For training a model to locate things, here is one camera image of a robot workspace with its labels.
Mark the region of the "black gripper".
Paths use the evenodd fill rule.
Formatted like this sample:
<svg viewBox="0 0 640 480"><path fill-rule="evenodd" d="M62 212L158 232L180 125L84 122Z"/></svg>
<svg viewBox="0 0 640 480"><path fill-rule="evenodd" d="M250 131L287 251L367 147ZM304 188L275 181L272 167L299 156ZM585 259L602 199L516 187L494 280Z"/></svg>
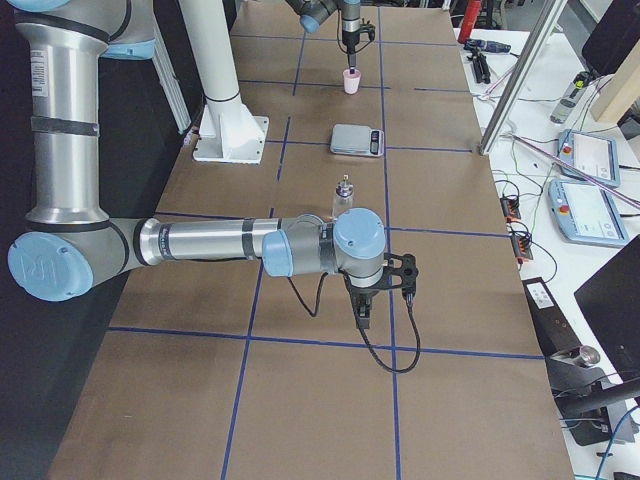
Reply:
<svg viewBox="0 0 640 480"><path fill-rule="evenodd" d="M379 271L368 278L358 278L346 271L343 276L351 302L356 303L356 324L359 328L366 327L366 319L370 319L372 298L379 292L400 289L408 303L412 303L416 295L416 257L409 253L385 253Z"/></svg>
<svg viewBox="0 0 640 480"><path fill-rule="evenodd" d="M346 48L349 73L355 73L357 68L357 53L358 44L362 34L368 36L368 41L375 40L375 26L367 20L357 19L342 19L340 21L341 28L341 41Z"/></svg>

